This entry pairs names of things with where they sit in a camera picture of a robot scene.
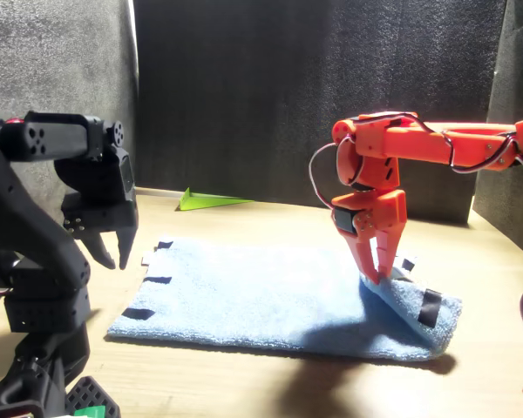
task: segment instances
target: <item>green object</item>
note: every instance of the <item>green object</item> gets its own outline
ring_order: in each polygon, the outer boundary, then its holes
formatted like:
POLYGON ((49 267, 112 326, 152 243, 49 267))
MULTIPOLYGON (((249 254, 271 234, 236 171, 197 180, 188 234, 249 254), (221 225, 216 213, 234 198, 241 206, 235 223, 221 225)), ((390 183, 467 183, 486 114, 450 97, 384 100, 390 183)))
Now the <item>green object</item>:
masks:
POLYGON ((217 196, 214 194, 192 193, 188 187, 180 198, 180 210, 192 211, 193 209, 203 209, 205 207, 236 205, 248 202, 253 202, 253 200, 229 198, 227 196, 217 196))
POLYGON ((74 412, 73 416, 88 416, 89 418, 105 418, 106 407, 89 407, 74 412))

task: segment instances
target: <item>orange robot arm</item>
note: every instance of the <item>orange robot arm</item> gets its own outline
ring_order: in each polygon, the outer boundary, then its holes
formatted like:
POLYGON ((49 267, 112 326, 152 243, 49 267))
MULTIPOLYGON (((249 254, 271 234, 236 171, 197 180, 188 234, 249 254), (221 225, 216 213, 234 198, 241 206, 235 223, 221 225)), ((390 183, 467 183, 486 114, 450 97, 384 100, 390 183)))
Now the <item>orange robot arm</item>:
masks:
MULTIPOLYGON (((449 165, 455 172, 500 171, 523 165, 523 121, 515 125, 424 123, 416 113, 384 112, 337 122, 337 175, 353 193, 328 202, 310 179, 318 197, 332 210, 358 268, 375 283, 388 277, 407 221, 405 194, 398 190, 398 158, 449 165), (377 260, 370 239, 377 239, 377 260)), ((520 300, 523 318, 523 296, 520 300)))

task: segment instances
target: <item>black tape strip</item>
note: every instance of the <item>black tape strip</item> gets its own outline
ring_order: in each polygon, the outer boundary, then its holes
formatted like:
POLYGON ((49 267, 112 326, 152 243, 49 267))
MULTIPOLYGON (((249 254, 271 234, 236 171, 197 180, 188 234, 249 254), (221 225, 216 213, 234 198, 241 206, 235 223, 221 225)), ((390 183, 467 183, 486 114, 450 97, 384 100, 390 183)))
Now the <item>black tape strip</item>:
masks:
POLYGON ((155 312, 151 309, 135 309, 133 307, 128 307, 123 313, 122 316, 130 318, 131 320, 148 320, 155 315, 155 312))
POLYGON ((167 249, 167 248, 170 248, 171 245, 173 244, 174 241, 171 241, 171 242, 160 242, 158 245, 157 245, 157 249, 158 250, 162 250, 162 249, 167 249))
POLYGON ((403 259, 403 265, 401 267, 404 268, 406 271, 408 271, 408 272, 412 271, 412 268, 414 266, 415 266, 415 263, 413 263, 412 261, 410 261, 408 259, 403 259))
POLYGON ((171 282, 172 277, 145 277, 144 282, 152 281, 153 283, 160 283, 161 285, 168 285, 171 282))
POLYGON ((438 320, 439 307, 442 303, 442 294, 426 289, 422 300, 418 322, 427 327, 434 328, 438 320))

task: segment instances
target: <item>wooden table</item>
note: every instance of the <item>wooden table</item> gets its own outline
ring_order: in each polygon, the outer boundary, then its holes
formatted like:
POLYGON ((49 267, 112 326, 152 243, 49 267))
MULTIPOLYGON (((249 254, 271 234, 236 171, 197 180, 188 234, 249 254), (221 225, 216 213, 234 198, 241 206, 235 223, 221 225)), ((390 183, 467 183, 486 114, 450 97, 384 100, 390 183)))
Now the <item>wooden table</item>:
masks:
MULTIPOLYGON (((419 257, 413 278, 463 299, 447 353, 421 364, 283 358, 104 340, 145 274, 144 251, 162 233, 243 244, 346 245, 329 212, 250 203, 176 212, 176 198, 140 195, 128 268, 92 261, 92 346, 85 374, 127 417, 523 417, 523 252, 472 212, 468 227, 409 221, 401 247, 419 257)), ((105 237, 116 252, 113 234, 105 237)), ((0 378, 21 335, 0 307, 0 378)))

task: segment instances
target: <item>towel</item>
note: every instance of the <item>towel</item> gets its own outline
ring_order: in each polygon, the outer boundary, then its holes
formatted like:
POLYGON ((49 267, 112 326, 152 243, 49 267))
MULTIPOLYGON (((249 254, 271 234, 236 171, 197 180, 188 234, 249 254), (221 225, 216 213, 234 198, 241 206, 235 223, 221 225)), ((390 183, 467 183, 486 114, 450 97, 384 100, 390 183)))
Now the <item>towel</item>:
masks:
POLYGON ((409 279, 396 257, 379 285, 352 255, 165 237, 111 337, 425 361, 452 338, 461 300, 409 279))

